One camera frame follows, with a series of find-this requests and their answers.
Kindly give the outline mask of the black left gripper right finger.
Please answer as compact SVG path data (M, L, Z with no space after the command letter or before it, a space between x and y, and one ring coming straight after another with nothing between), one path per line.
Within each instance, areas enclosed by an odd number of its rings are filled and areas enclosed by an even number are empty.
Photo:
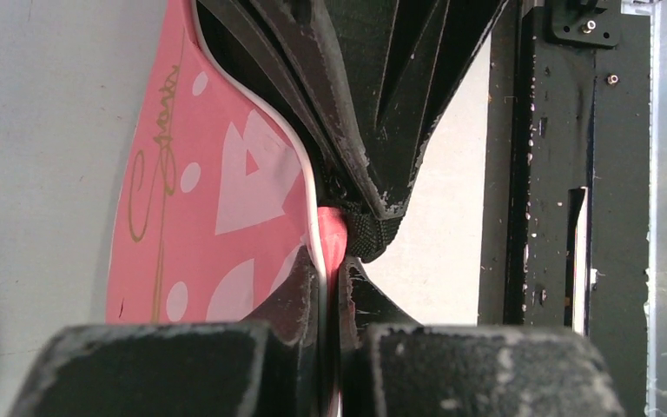
M562 328L428 326L352 257L338 278L345 416L621 416L602 355Z

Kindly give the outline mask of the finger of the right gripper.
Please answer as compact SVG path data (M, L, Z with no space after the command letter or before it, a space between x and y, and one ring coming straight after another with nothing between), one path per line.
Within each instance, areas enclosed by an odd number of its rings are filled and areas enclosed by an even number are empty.
M335 1L253 1L292 64L339 158L370 209L390 219L360 132L351 85L332 20Z
M388 1L378 95L367 114L371 207L403 215L433 125L504 10L504 1Z

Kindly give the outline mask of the pink sport racket bag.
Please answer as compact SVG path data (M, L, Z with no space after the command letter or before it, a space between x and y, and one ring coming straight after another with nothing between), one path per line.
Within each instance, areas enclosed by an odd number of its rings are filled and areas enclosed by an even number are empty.
M346 255L397 232L350 183L256 1L170 1L119 196L105 319L237 321L307 253L334 286Z

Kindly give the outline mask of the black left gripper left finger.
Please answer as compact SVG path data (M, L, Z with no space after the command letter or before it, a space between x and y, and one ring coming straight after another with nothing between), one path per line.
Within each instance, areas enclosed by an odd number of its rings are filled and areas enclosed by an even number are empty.
M315 416L319 279L308 252L238 322L85 325L37 357L13 416Z

